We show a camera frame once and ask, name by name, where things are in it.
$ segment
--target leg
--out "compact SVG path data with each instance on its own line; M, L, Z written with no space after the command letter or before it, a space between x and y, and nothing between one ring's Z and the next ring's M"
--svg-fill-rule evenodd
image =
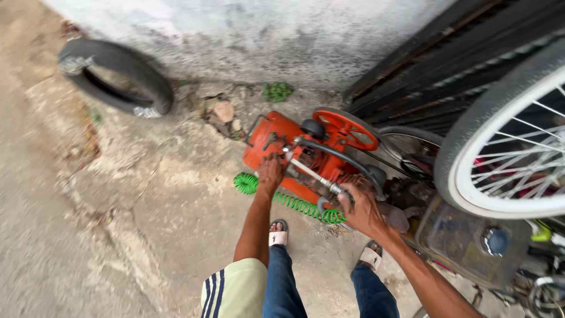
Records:
M292 259L286 247L279 244L269 248L263 318L306 318L292 273Z
M379 247L373 244L371 249L377 251ZM360 318L399 318L396 299L373 272L369 263L360 262L353 269L351 280L355 287Z

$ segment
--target hand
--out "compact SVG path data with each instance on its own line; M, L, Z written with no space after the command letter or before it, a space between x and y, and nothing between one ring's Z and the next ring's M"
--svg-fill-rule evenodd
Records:
M375 203L373 193L361 190L351 183L340 184L355 200L355 206L346 195L337 196L344 211L347 222L366 236L383 243L397 230L388 226L381 216Z
M283 165L279 162L279 155L276 152L270 153L268 157L263 157L257 168L258 188L274 193L283 181L283 170Z

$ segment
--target white wall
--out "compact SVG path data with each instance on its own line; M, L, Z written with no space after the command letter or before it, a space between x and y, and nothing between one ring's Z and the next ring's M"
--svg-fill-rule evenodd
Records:
M174 78L344 90L455 0L44 0Z

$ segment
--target green coiled air hose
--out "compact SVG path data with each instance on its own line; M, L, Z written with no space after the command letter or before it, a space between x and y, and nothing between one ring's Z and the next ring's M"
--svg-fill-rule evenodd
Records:
M233 185L236 190L243 194L254 194L257 191L258 184L259 180L256 176L245 172L233 178ZM273 196L273 201L325 223L338 224L347 221L345 216L337 209L326 209L324 212L320 212L315 204L278 191Z

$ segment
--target navy stripe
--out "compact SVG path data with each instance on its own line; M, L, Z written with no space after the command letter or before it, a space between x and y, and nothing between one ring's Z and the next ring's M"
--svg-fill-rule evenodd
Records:
M204 318L204 313L206 312L206 305L208 304L208 300L210 300L210 279L206 280L206 301L204 302L204 306L202 307L202 316Z
M206 318L210 318L210 311L212 310L212 304L214 303L215 294L216 294L216 273L212 275L212 298L210 298L210 303L208 304L208 310L206 311Z
M221 295L224 292L224 270L220 271L220 289L218 290L218 299L216 301L216 309L214 309L214 318L218 318L220 311Z

